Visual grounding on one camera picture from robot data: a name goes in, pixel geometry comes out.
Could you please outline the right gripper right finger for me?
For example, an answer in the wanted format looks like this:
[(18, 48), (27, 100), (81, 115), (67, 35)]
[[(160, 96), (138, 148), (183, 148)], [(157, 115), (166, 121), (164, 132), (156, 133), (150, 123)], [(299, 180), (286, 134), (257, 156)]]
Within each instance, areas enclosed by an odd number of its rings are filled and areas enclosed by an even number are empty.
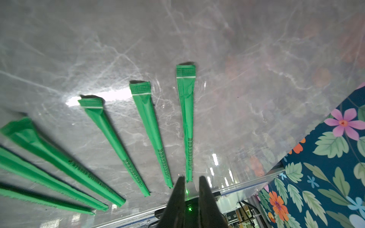
[(227, 228), (228, 224), (220, 213), (215, 197), (204, 176), (199, 178), (199, 227)]

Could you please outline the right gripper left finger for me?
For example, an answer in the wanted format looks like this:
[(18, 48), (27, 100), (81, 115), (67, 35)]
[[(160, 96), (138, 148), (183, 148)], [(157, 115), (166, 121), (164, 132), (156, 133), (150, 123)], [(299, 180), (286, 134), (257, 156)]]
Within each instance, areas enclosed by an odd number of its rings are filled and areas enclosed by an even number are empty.
[(178, 178), (158, 228), (183, 228), (185, 215), (185, 177)]

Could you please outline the green straw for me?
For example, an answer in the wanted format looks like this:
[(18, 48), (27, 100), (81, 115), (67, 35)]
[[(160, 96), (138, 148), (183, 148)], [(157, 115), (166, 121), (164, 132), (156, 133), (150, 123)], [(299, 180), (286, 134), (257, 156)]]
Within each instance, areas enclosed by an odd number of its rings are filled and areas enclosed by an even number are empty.
[(123, 197), (102, 182), (80, 162), (51, 144), (38, 131), (30, 118), (24, 117), (18, 121), (7, 123), (1, 127), (1, 133), (19, 147), (53, 164), (92, 192), (118, 207), (125, 204), (126, 200)]
[(73, 204), (64, 200), (56, 199), (53, 197), (38, 194), (32, 191), (24, 190), (1, 183), (1, 196), (9, 197), (12, 199), (28, 201), (52, 208), (57, 208), (66, 211), (72, 211), (82, 214), (95, 215), (94, 210), (89, 207)]
[(193, 180), (194, 85), (196, 79), (196, 66), (193, 64), (177, 65), (176, 79), (182, 112), (186, 157), (186, 181), (190, 182)]
[(148, 81), (131, 81), (129, 84), (131, 94), (138, 109), (146, 133), (151, 141), (152, 147), (160, 164), (164, 181), (169, 188), (173, 187), (173, 181), (167, 158), (164, 152), (155, 108), (152, 102), (151, 83)]
[(109, 117), (104, 110), (103, 98), (97, 96), (81, 96), (78, 102), (85, 110), (86, 114), (97, 125), (97, 127), (102, 131), (106, 139), (109, 141), (112, 148), (115, 150), (116, 154), (121, 159), (123, 165), (132, 177), (133, 181), (141, 190), (142, 194), (145, 197), (150, 196), (150, 191), (145, 185), (128, 153), (125, 151), (118, 134), (116, 133), (109, 120)]
[(107, 211), (109, 209), (106, 204), (53, 177), (3, 147), (1, 148), (1, 168), (80, 201), (96, 210)]

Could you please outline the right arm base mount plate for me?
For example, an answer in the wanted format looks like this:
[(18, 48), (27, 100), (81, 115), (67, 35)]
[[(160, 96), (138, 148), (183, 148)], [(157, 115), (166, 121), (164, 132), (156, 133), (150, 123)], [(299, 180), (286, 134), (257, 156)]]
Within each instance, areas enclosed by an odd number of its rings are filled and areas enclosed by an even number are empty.
[[(213, 192), (213, 197), (214, 197), (215, 202), (217, 202), (221, 197), (221, 192), (220, 191)], [(187, 198), (185, 201), (185, 212), (188, 215), (192, 215), (193, 217), (196, 217), (199, 212), (198, 205), (199, 205), (199, 196), (189, 198), (189, 199)], [(166, 208), (167, 207), (156, 210), (154, 212), (154, 216), (157, 219), (161, 219)]]

